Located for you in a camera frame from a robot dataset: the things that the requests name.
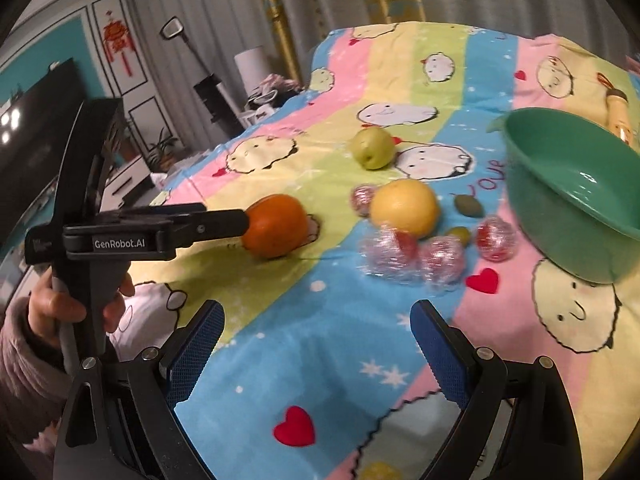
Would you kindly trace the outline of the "pink sleeve forearm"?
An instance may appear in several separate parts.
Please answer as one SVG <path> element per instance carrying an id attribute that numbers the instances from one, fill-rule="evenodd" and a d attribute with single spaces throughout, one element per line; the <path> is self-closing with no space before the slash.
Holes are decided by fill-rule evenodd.
<path id="1" fill-rule="evenodd" d="M 62 352 L 32 332 L 27 315 L 21 298 L 1 317 L 1 431 L 37 479 L 50 479 L 72 380 Z"/>

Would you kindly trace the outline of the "person's left hand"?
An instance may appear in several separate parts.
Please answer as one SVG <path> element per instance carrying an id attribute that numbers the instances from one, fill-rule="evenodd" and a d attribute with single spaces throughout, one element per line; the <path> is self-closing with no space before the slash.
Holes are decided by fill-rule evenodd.
<path id="1" fill-rule="evenodd" d="M 125 313 L 125 299 L 136 293 L 131 276 L 126 273 L 113 299 L 102 311 L 103 328 L 114 333 Z M 42 274 L 29 297 L 27 322 L 32 332 L 47 346 L 61 349 L 62 323 L 79 323 L 86 317 L 86 308 L 67 292 L 53 289 L 51 269 Z"/>

